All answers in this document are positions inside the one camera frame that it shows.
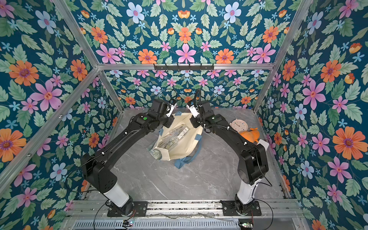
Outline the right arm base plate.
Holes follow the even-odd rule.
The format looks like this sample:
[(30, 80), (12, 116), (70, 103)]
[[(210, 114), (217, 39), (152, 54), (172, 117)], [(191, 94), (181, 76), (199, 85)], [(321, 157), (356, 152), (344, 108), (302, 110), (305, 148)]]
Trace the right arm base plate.
[(258, 201), (252, 201), (244, 205), (240, 201), (221, 200), (224, 216), (261, 216), (261, 208)]

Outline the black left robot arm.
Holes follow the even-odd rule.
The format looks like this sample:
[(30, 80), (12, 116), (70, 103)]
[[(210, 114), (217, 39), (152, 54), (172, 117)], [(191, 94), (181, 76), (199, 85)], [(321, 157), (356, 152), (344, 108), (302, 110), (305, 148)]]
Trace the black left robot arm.
[(81, 170), (84, 179), (109, 202), (110, 208), (121, 216), (130, 216), (134, 212), (133, 199), (119, 185), (117, 176), (111, 172), (117, 161), (140, 139), (163, 125), (169, 128), (174, 121), (172, 115), (176, 100), (166, 102), (155, 99), (150, 109), (130, 119), (127, 127), (93, 156), (81, 158)]

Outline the clear compass set case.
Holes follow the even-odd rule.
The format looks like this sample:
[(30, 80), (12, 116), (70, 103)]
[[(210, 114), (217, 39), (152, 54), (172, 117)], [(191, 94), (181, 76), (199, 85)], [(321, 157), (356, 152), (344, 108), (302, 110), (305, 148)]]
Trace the clear compass set case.
[(171, 145), (170, 142), (176, 144), (189, 130), (189, 127), (185, 124), (178, 125), (171, 129), (166, 135), (164, 135), (159, 144), (160, 148), (167, 148), (167, 145)]

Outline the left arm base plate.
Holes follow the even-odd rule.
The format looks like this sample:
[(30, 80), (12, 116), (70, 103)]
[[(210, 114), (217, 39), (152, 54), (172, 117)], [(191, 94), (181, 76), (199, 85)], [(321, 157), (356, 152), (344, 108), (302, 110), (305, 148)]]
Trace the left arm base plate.
[(111, 203), (108, 205), (108, 217), (144, 217), (148, 210), (147, 201), (128, 201), (122, 207)]

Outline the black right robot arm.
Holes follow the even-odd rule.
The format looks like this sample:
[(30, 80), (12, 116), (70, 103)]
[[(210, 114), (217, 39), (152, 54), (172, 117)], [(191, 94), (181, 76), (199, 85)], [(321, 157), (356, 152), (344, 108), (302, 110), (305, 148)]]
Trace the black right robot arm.
[(235, 195), (234, 206), (240, 215), (250, 212), (254, 206), (254, 194), (257, 185), (268, 172), (267, 149), (269, 144), (264, 140), (257, 143), (244, 138), (233, 129), (226, 118), (215, 114), (208, 101), (187, 103), (193, 127), (203, 127), (223, 139), (239, 158), (237, 172), (241, 179), (240, 189)]

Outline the cream canvas tote bag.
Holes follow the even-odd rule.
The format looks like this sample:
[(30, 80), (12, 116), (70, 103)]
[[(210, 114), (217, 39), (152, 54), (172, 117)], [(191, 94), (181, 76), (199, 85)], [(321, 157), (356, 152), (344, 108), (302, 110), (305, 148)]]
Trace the cream canvas tote bag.
[[(174, 161), (174, 166), (178, 169), (191, 163), (199, 154), (202, 146), (203, 127), (193, 128), (190, 118), (191, 113), (177, 112), (170, 128), (163, 127), (159, 131), (158, 139), (148, 146), (147, 151), (158, 161)], [(176, 143), (170, 142), (167, 148), (160, 148), (159, 144), (164, 135), (174, 127), (185, 124), (189, 127), (188, 132)]]

